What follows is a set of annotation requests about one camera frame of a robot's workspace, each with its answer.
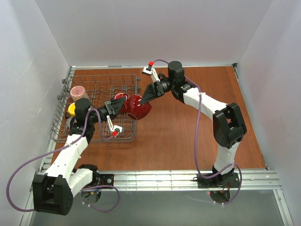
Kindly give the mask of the red floral mug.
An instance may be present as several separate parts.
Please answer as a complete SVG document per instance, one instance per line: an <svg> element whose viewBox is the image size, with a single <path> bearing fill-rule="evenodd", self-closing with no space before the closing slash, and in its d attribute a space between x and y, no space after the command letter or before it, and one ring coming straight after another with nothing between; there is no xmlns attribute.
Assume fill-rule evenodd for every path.
<svg viewBox="0 0 301 226"><path fill-rule="evenodd" d="M141 104L142 97L137 94L127 96L119 113L125 113L128 117L133 120L141 120L146 117L152 106L150 103Z"/></svg>

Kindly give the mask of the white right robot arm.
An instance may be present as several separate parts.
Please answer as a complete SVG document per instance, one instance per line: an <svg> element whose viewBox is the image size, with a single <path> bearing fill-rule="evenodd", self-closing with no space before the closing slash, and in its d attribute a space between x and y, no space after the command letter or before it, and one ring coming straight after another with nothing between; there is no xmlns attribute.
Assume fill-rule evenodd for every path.
<svg viewBox="0 0 301 226"><path fill-rule="evenodd" d="M234 173L235 155L240 142L247 132L246 124L240 107L236 103L220 102L206 93L185 75L185 70L179 61L167 64L167 75L157 73L154 62L142 69L142 74L150 76L150 83L140 104L157 99L171 92L175 99L185 105L197 109L198 116L204 114L213 123L213 134L218 145L216 161L210 174L198 174L198 180L204 180L209 185L226 185Z"/></svg>

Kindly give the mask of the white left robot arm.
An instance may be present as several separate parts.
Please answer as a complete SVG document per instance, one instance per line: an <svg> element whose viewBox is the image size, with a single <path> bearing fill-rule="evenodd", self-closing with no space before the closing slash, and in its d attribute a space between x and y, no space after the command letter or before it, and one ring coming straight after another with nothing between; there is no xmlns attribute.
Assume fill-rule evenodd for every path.
<svg viewBox="0 0 301 226"><path fill-rule="evenodd" d="M111 136L117 136L123 129L113 125L126 98L109 100L104 106L93 108L89 99L80 98L74 103L70 132L65 145L58 149L59 154L53 164L42 174L36 175L32 182L34 210L51 214L67 215L72 207L73 198L81 191L113 186L101 182L98 168L95 165L75 165L81 154L88 147L94 132L95 124L107 122Z"/></svg>

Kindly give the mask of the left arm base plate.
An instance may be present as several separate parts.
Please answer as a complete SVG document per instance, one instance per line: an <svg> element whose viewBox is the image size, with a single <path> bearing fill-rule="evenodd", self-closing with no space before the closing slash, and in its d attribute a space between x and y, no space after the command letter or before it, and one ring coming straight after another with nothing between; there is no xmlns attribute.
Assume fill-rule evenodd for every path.
<svg viewBox="0 0 301 226"><path fill-rule="evenodd" d="M92 182L85 185L84 188L94 187L94 186L114 186L114 174L97 174L93 176Z"/></svg>

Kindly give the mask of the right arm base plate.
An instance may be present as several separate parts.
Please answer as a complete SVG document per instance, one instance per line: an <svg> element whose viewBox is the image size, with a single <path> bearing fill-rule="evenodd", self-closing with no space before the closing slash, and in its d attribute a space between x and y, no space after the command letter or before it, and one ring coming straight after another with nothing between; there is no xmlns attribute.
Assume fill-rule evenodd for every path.
<svg viewBox="0 0 301 226"><path fill-rule="evenodd" d="M197 182L198 188L238 188L240 184L239 176L235 172L231 175L218 175L211 179L204 179L197 174L192 181Z"/></svg>

